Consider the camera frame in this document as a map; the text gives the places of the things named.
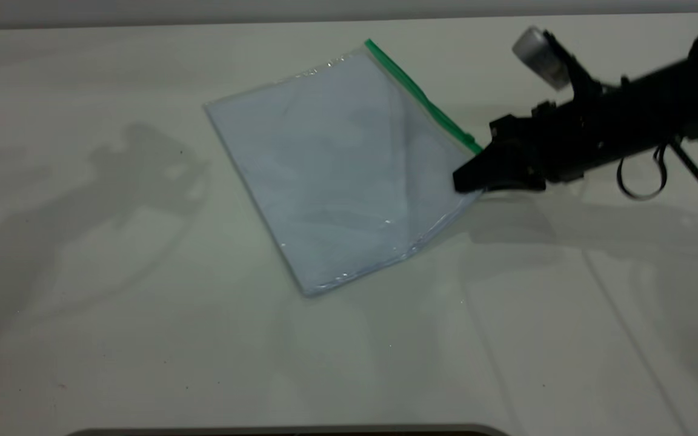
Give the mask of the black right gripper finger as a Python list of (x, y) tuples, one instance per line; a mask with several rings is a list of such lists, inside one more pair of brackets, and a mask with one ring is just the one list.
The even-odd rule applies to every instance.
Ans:
[(457, 193), (468, 194), (482, 189), (487, 177), (525, 177), (528, 161), (515, 147), (490, 144), (482, 152), (453, 172), (453, 187)]
[(487, 177), (483, 180), (485, 191), (545, 191), (546, 181), (543, 177)]

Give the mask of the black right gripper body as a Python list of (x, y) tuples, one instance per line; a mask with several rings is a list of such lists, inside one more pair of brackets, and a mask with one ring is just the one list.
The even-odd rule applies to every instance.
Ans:
[(518, 149), (531, 176), (546, 183), (568, 183), (607, 164), (602, 119), (605, 102), (572, 101), (562, 107), (550, 102), (528, 117), (502, 116), (490, 123), (492, 144)]

